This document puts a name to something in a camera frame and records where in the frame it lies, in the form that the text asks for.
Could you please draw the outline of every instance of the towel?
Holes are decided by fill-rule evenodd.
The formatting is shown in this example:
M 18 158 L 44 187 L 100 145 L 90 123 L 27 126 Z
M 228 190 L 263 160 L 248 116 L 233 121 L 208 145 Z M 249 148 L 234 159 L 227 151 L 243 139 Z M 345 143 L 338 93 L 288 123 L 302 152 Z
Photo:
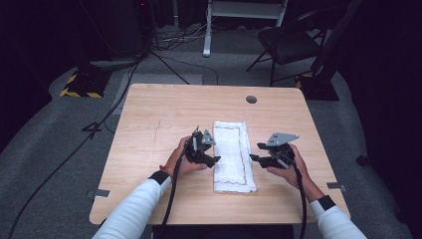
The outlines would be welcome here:
M 245 122 L 214 122 L 214 191 L 256 191 L 252 172 L 251 146 Z

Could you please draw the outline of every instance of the wooden tabletop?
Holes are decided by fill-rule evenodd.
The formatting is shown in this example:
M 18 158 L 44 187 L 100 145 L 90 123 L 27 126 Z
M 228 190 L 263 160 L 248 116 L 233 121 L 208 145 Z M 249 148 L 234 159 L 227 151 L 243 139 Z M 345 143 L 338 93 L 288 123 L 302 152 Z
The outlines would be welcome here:
M 255 104 L 247 96 L 257 99 Z M 303 94 L 298 89 L 133 84 L 128 92 L 99 189 L 108 197 L 97 197 L 90 215 L 100 224 L 133 189 L 165 164 L 179 140 L 198 126 L 211 134 L 213 123 L 245 121 L 252 153 L 267 156 L 257 147 L 273 132 L 300 136 L 292 141 L 307 163 L 309 174 L 325 194 L 347 214 L 336 182 Z M 212 148 L 207 154 L 213 155 Z M 302 203 L 297 189 L 259 163 L 253 162 L 258 187 L 251 193 L 213 191 L 213 169 L 179 178 L 168 224 L 259 224 L 301 223 Z M 160 224 L 167 208 L 169 186 L 149 220 Z M 308 220 L 315 221 L 310 210 Z

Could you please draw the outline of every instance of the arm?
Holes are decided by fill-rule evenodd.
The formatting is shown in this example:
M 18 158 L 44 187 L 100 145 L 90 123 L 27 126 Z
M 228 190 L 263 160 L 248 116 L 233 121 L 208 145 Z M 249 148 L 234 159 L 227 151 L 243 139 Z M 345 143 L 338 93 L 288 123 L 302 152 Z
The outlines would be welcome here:
M 161 170 L 154 172 L 148 179 L 137 186 L 112 211 L 93 238 L 140 238 L 152 210 L 171 182 L 177 159 L 188 139 L 189 136 L 180 140 L 179 145 L 173 150 L 167 163 L 164 166 L 160 166 Z M 186 156 L 183 155 L 178 175 L 183 176 L 191 171 L 205 169 L 206 167 L 204 163 L 190 163 Z
M 366 238 L 363 233 L 350 221 L 339 207 L 325 196 L 308 174 L 307 166 L 298 149 L 291 144 L 295 153 L 295 162 L 303 177 L 305 196 L 310 203 L 311 210 L 316 216 L 317 225 L 323 238 Z M 295 188 L 299 188 L 296 173 L 292 167 L 280 169 L 268 167 L 273 174 L 283 177 L 286 182 Z

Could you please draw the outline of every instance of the white sleeve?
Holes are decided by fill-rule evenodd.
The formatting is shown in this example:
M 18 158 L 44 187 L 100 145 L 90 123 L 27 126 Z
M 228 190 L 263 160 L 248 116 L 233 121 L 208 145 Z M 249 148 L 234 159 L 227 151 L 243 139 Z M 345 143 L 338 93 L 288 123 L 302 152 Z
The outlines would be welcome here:
M 170 181 L 168 174 L 163 171 L 152 174 L 112 211 L 93 238 L 139 239 Z
M 310 203 L 310 207 L 316 216 L 317 226 L 324 239 L 366 238 L 329 196 Z

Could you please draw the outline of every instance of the chair seat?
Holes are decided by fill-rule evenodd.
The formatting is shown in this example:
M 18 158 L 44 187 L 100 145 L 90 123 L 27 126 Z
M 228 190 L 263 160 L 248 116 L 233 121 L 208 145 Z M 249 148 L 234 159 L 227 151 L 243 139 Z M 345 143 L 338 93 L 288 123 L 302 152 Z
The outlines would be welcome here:
M 279 31 L 274 29 L 260 32 L 259 39 L 268 48 L 277 39 Z M 277 47 L 269 50 L 270 56 L 277 64 L 287 64 L 315 57 L 320 51 L 320 45 L 306 32 L 296 32 L 282 35 L 278 38 Z

